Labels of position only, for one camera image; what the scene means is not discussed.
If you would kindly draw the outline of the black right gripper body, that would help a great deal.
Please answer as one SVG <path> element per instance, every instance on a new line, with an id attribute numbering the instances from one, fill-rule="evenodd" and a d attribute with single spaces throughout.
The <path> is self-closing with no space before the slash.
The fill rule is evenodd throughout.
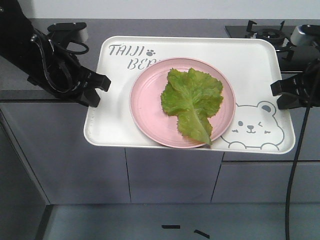
<path id="1" fill-rule="evenodd" d="M 298 102 L 307 107 L 311 99 L 311 107 L 320 106 L 320 59 L 310 62 L 307 68 L 298 75 Z"/>

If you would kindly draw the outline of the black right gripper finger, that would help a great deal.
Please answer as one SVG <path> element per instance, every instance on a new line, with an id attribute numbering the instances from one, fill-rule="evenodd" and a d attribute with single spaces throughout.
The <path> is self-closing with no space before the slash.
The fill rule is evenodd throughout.
<path id="1" fill-rule="evenodd" d="M 301 102 L 299 96 L 293 94 L 280 94 L 276 102 L 279 110 L 290 110 L 304 107 L 304 103 Z"/>
<path id="2" fill-rule="evenodd" d="M 294 76 L 282 80 L 277 80 L 270 85 L 270 88 L 273 96 L 297 96 L 299 94 L 299 86 Z"/>

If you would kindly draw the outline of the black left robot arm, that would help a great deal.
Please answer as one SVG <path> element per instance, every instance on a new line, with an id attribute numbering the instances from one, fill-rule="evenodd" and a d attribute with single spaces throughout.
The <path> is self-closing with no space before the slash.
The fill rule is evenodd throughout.
<path id="1" fill-rule="evenodd" d="M 0 2 L 0 54 L 28 74 L 28 81 L 54 97 L 97 107 L 97 89 L 107 92 L 110 79 L 82 66 L 78 55 L 89 47 L 84 22 L 55 23 L 45 34 L 24 15 L 17 0 Z"/>

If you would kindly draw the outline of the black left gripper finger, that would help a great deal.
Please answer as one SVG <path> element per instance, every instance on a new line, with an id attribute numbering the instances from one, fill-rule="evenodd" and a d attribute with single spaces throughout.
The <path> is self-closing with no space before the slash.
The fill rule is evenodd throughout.
<path id="1" fill-rule="evenodd" d="M 86 78 L 86 88 L 90 90 L 100 89 L 107 92 L 110 88 L 111 80 L 103 74 L 90 71 Z"/>
<path id="2" fill-rule="evenodd" d="M 85 90 L 81 94 L 81 104 L 86 107 L 96 108 L 100 103 L 100 96 L 95 89 Z"/>

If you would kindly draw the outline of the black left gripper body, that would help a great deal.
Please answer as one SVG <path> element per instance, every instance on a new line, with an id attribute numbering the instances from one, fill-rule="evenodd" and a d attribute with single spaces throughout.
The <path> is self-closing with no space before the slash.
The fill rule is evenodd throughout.
<path id="1" fill-rule="evenodd" d="M 89 47 L 82 42 L 71 43 L 84 47 L 76 51 L 68 49 L 68 43 L 59 43 L 42 34 L 33 34 L 29 40 L 39 57 L 39 74 L 30 74 L 27 80 L 46 90 L 54 97 L 81 104 L 81 94 L 86 88 L 87 76 L 91 70 L 83 67 L 77 55 L 85 54 Z"/>

